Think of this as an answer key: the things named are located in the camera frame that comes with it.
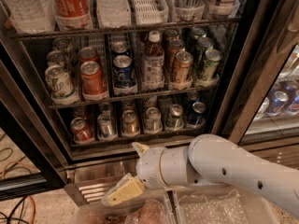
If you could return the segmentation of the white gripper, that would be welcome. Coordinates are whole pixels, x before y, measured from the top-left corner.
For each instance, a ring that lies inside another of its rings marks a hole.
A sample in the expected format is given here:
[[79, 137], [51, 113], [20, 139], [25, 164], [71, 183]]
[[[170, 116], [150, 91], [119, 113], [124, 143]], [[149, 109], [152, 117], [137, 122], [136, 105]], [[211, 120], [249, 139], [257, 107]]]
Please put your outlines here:
[[132, 147], [140, 157], [136, 165], [139, 178], [130, 173], [126, 174], [103, 196], [101, 203], [104, 206], [115, 206], [132, 200], [144, 192], [145, 186], [149, 189], [163, 189], [174, 186], [195, 188], [205, 185], [206, 181], [189, 161], [187, 147], [150, 148], [138, 142], [133, 142]]

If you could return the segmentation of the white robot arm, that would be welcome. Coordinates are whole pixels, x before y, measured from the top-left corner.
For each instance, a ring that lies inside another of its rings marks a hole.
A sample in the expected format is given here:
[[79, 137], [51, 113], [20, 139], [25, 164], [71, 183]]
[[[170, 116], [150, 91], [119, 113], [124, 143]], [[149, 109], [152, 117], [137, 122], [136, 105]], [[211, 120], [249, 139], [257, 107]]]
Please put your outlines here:
[[229, 140], [201, 134], [186, 147], [132, 146], [139, 156], [136, 175], [125, 175], [102, 198], [115, 206], [145, 189], [217, 187], [228, 184], [263, 196], [299, 217], [299, 171], [261, 159]]

